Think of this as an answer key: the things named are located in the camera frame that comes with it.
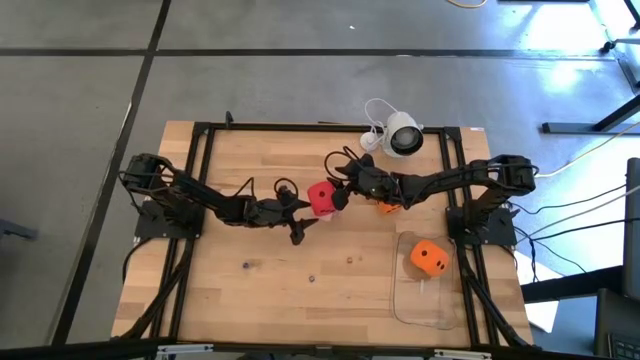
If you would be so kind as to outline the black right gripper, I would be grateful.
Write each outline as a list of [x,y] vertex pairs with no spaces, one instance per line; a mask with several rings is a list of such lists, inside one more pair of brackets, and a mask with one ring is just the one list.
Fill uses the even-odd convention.
[[[350,160],[343,166],[336,166],[335,170],[347,177],[347,188],[351,192],[367,199],[391,200],[400,196],[397,182],[388,172],[375,166],[370,154]],[[349,191],[346,188],[335,189],[331,201],[337,211],[342,211],[349,203]]]

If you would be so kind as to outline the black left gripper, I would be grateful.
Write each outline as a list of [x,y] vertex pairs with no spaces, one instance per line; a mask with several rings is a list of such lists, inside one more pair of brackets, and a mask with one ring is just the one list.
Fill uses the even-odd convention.
[[299,198],[251,199],[244,210],[243,225],[248,228],[290,227],[290,239],[293,245],[300,245],[305,230],[318,222],[317,218],[295,221],[293,211],[310,207],[311,204]]

